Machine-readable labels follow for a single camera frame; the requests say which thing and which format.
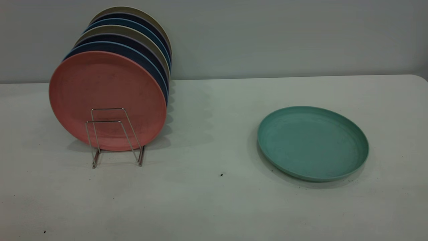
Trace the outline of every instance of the green plate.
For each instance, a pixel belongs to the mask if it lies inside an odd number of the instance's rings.
[[[362,130],[335,112],[293,106],[260,123],[260,148],[278,169],[306,181],[334,181],[363,165],[369,143]]]

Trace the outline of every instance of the white wall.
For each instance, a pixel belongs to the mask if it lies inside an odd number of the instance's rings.
[[[49,81],[91,18],[114,5],[164,26],[174,79],[428,66],[427,0],[0,0],[0,81]]]

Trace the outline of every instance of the white table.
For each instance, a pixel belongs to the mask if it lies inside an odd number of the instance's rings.
[[[424,79],[183,80],[170,96],[142,167],[125,152],[92,169],[89,147],[52,113],[48,84],[0,84],[0,240],[428,240]],[[331,183],[276,170],[256,130],[292,105],[361,127],[364,168]]]

